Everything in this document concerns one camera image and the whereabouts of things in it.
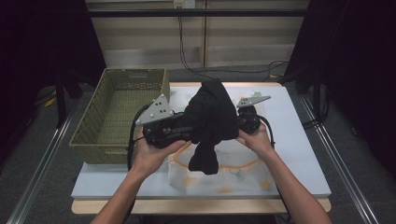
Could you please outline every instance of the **forearm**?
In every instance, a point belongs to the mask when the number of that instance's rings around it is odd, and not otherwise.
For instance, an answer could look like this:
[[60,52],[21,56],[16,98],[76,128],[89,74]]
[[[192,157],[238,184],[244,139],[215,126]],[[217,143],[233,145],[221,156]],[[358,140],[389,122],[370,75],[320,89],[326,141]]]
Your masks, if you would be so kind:
[[296,223],[331,223],[318,200],[298,181],[273,149],[260,157],[267,165]]
[[144,180],[133,168],[92,223],[122,223]]

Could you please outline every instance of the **metal rail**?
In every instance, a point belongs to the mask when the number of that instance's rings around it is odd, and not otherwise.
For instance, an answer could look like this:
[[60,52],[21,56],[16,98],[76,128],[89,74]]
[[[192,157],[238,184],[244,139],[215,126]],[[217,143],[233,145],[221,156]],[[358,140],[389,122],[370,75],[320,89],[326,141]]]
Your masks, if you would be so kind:
[[60,128],[56,129],[49,143],[49,146],[47,147],[47,150],[44,153],[43,158],[41,159],[41,162],[38,164],[32,179],[30,180],[27,188],[18,200],[18,203],[12,211],[7,224],[23,223],[23,221],[26,219],[26,216],[33,204],[33,201],[35,200],[35,196],[40,190],[41,184],[43,183],[44,178],[53,161],[53,158],[55,157],[59,145],[62,143],[64,134],[69,127],[71,118],[73,117],[78,102],[79,100],[74,101],[74,103],[71,105],[69,115],[67,116],[64,124]]
[[112,17],[303,17],[306,9],[92,9],[92,18]]
[[[308,100],[307,97],[302,97],[301,100],[305,107],[306,112],[308,113],[309,118],[314,119],[315,114],[313,112],[313,106],[311,102]],[[317,130],[323,145],[325,146],[327,152],[329,153],[329,156],[332,159],[332,163],[334,164],[335,169],[340,175],[353,203],[355,204],[356,208],[361,214],[364,223],[366,224],[378,223],[378,220],[375,217],[373,209],[371,208],[369,202],[361,192],[361,189],[359,188],[352,174],[347,169],[346,164],[341,158],[341,155],[339,154],[332,139],[327,133],[327,130],[325,129],[324,125],[322,123],[319,123],[315,126],[315,129]]]

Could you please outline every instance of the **power cable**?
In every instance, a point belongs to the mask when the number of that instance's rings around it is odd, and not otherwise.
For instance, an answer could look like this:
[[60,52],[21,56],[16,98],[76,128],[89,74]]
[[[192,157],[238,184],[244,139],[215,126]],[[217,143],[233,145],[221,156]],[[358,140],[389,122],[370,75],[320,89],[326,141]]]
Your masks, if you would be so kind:
[[[183,20],[182,20],[181,17],[178,17],[178,29],[179,29],[179,39],[180,39],[180,60],[181,60],[181,62],[183,64],[183,66],[187,70],[191,71],[192,73],[194,73],[195,75],[200,76],[200,77],[208,77],[208,78],[214,79],[213,77],[209,77],[209,76],[200,74],[200,73],[203,73],[203,72],[228,72],[228,73],[241,73],[241,74],[258,74],[258,73],[268,72],[268,76],[265,77],[264,80],[263,80],[263,81],[265,81],[265,80],[267,80],[270,77],[270,72],[271,72],[272,69],[277,68],[277,67],[279,67],[279,66],[281,66],[281,65],[283,65],[285,63],[288,63],[288,61],[273,61],[273,62],[271,62],[268,65],[267,69],[259,70],[259,71],[239,71],[239,70],[224,70],[224,69],[192,70],[189,67],[189,65],[187,64],[186,56],[185,56],[185,53],[184,53]],[[280,64],[277,64],[277,65],[271,67],[271,65],[273,63],[280,63]]]

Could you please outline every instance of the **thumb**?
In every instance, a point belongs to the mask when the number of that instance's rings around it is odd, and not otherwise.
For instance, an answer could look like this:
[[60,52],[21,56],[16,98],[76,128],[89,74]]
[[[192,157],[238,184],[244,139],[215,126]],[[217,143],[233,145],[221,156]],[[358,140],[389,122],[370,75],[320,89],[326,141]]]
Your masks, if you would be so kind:
[[169,155],[169,154],[177,152],[181,147],[184,147],[185,145],[186,145],[186,141],[179,140],[179,141],[172,143],[171,145],[164,148],[163,150],[166,151],[166,153]]
[[248,134],[245,133],[245,132],[242,131],[242,130],[239,130],[239,137],[241,137],[241,138],[243,138],[243,139],[246,140],[246,138],[248,137]]

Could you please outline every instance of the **wall outlet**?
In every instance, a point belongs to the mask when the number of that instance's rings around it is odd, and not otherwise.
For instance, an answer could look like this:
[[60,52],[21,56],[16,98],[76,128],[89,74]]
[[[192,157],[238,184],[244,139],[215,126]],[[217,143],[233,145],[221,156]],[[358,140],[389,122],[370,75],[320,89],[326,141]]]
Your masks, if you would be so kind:
[[195,8],[195,0],[184,0],[184,8]]
[[184,8],[184,0],[174,0],[174,8]]

